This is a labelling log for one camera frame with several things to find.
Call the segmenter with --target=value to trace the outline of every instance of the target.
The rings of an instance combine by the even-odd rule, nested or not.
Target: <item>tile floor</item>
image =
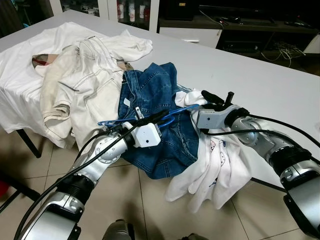
[[[16,132],[0,129],[0,169],[43,192],[72,165],[78,150],[59,149],[31,131],[28,135],[42,149],[35,158]],[[196,214],[187,211],[191,196],[166,202],[169,179],[152,180],[121,159],[103,175],[91,194],[79,222],[80,240],[100,240],[110,223],[126,219],[134,224],[137,240],[177,240],[198,233],[209,240],[310,240],[282,201],[283,193],[249,182],[222,209],[204,202]],[[0,204],[14,189],[0,198]],[[2,240],[13,239],[32,201],[23,195],[0,214]]]

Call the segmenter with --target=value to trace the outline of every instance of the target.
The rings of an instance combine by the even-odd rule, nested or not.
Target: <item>denim jeans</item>
[[[119,100],[119,119],[134,118],[137,106],[145,116],[178,109],[176,92],[185,90],[177,86],[177,70],[170,62],[163,65],[152,63],[144,71],[126,71]],[[125,160],[144,170],[152,179],[178,175],[197,160],[199,137],[189,112],[182,111],[174,117],[174,122],[160,128],[159,145],[148,148],[129,146],[122,154]]]

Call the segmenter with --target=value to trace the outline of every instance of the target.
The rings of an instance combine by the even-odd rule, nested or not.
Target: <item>white fabric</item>
[[[189,93],[176,93],[175,104],[179,107],[206,103],[201,92],[196,89]],[[214,207],[220,209],[251,179],[250,172],[239,157],[240,141],[232,135],[213,137],[203,134],[196,128],[197,117],[198,111],[191,110],[192,124],[199,135],[198,159],[173,177],[165,193],[165,199],[169,202],[188,192],[194,194],[188,204],[188,209],[193,213],[199,210],[206,199],[210,199]]]
[[[40,95],[44,82],[43,76],[50,71],[52,66],[37,66],[35,70],[31,64],[31,58],[37,54],[60,54],[63,48],[70,45],[72,45],[70,48],[78,47],[80,41],[92,36],[96,36],[108,48],[110,57],[114,63],[116,59],[124,59],[125,61],[137,60],[152,50],[152,42],[150,40],[132,36],[128,31],[123,32],[120,36],[107,37],[76,23],[68,22],[56,28],[46,29],[29,40],[1,52],[0,125],[6,132],[10,133],[17,129],[30,128],[35,133],[49,138],[57,146],[61,148],[68,147],[70,135],[65,130],[69,128],[71,120],[62,114],[59,117],[67,119],[63,123],[57,117],[57,120],[52,118],[51,122],[47,122],[47,125],[45,125],[40,108]],[[51,82],[49,89],[45,91],[45,93],[50,93],[49,97],[51,99],[54,98],[53,104],[56,103],[56,100],[59,100],[59,98],[56,99],[57,96],[55,95],[56,93],[58,94],[58,90],[54,87],[57,84],[55,82],[57,79],[57,77],[52,77],[53,83]],[[108,104],[104,104],[103,110],[110,111]],[[56,109],[62,112],[66,110],[66,108],[63,108],[65,106],[62,105],[60,107],[62,108],[57,107]],[[112,106],[111,111],[115,113],[116,108],[118,106]],[[61,125],[62,129],[54,132],[59,129],[59,127],[54,128],[57,124],[63,124]],[[86,127],[85,121],[83,121],[82,127]]]

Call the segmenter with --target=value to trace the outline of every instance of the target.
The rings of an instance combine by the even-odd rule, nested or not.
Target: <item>plaid fabric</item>
[[[32,56],[32,65],[34,68],[36,66],[46,66],[49,64],[52,64],[53,61],[58,57],[58,54],[39,54],[39,55],[33,55]]]

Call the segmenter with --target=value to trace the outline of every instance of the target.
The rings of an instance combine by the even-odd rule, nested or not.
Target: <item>pile of clothes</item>
[[[30,59],[26,63],[18,58],[18,51],[26,46],[30,48],[24,49],[24,53],[32,57],[31,63]],[[29,124],[27,127],[62,148],[76,142],[80,149],[100,130],[98,122],[134,118],[135,107],[148,116],[162,110],[207,104],[199,90],[177,84],[177,70],[170,62],[151,63],[144,71],[133,69],[127,62],[149,54],[153,47],[151,40],[133,36],[127,30],[107,37],[68,22],[47,29],[16,48],[5,54],[13,58],[16,54],[21,61],[18,65],[25,65],[27,70],[13,75],[11,71],[11,77],[22,74],[28,80],[37,76],[41,84],[40,90],[37,88],[38,109],[24,109],[16,104],[16,112],[25,111],[29,116],[24,127]],[[173,177],[165,198],[174,201],[193,194],[188,206],[192,212],[197,212],[206,199],[221,208],[251,178],[239,157],[239,140],[205,135],[196,127],[197,116],[197,108],[180,111],[170,124],[160,128],[159,145],[129,146],[122,155],[152,179]]]

